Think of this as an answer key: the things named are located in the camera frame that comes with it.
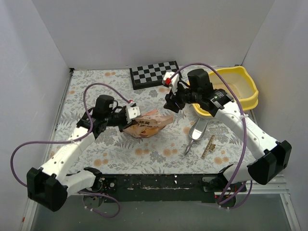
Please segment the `pink cat litter bag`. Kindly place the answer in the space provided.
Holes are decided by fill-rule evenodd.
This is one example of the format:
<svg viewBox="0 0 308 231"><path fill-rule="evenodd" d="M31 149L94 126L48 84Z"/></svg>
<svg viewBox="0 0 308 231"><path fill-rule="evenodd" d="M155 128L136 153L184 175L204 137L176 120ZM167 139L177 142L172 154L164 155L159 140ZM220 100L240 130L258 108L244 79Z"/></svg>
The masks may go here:
<svg viewBox="0 0 308 231"><path fill-rule="evenodd" d="M173 123L173 121L173 115L161 115L158 109L153 109L137 118L136 123L123 130L123 132L134 138L149 138Z"/></svg>

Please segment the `silver metal scoop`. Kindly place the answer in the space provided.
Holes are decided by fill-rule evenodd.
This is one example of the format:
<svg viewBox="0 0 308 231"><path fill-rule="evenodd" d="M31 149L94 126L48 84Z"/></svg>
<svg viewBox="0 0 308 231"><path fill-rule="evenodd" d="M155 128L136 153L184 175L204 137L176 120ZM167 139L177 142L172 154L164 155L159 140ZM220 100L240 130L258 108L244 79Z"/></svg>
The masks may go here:
<svg viewBox="0 0 308 231"><path fill-rule="evenodd" d="M201 119L201 118L199 118L193 124L193 126L190 128L189 133L188 133L189 138L190 138L190 142L185 149L184 155L188 154L188 152L190 151L190 149L191 149L191 147L192 147L192 145L195 141L199 141L203 138L205 131L206 131L206 128L207 128L207 125L208 125L208 121L205 120L205 119Z"/></svg>

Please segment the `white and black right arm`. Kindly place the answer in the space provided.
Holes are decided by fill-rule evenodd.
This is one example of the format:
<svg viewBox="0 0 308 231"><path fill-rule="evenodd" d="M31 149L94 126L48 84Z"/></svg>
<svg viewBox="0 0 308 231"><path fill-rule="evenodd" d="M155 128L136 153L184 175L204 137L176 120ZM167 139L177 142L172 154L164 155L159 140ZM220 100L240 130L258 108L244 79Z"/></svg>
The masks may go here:
<svg viewBox="0 0 308 231"><path fill-rule="evenodd" d="M254 180L266 185L287 167L291 153L288 141L279 142L247 118L236 100L224 89L215 89L208 73L199 68L188 73L189 85L185 88L178 74L166 72L162 83L170 87L165 96L165 109L178 113L186 104L196 103L211 116L224 123L243 140L243 144L252 153L255 161L237 167L236 164L222 169L211 186L229 191L235 183Z"/></svg>

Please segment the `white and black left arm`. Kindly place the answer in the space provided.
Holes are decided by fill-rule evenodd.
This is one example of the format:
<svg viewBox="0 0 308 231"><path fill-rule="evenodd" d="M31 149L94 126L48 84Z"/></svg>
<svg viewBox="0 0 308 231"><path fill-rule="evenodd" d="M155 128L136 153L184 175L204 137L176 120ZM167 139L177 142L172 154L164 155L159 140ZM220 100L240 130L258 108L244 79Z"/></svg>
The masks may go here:
<svg viewBox="0 0 308 231"><path fill-rule="evenodd" d="M28 171L27 193L31 200L55 212L70 195L81 190L95 193L102 188L101 171L93 167L86 167L75 174L69 174L68 171L107 127L118 127L123 131L135 124L136 118L140 117L141 112L136 103L113 107L114 101L112 96L100 95L95 106L87 109L77 122L68 143L40 168L31 168Z"/></svg>

